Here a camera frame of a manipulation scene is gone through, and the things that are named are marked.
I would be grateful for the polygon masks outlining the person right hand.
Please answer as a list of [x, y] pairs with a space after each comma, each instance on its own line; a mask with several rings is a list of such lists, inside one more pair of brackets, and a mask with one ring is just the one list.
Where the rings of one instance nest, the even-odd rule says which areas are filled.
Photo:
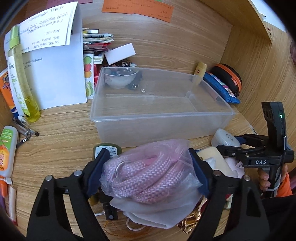
[[[264, 172], [262, 168], [258, 168], [257, 173], [258, 173], [259, 187], [262, 191], [266, 191], [267, 188], [270, 186], [270, 182], [268, 181], [269, 175], [266, 172]], [[290, 179], [286, 177], [287, 174], [288, 174], [288, 165], [284, 164], [281, 170], [280, 189], [291, 192]]]

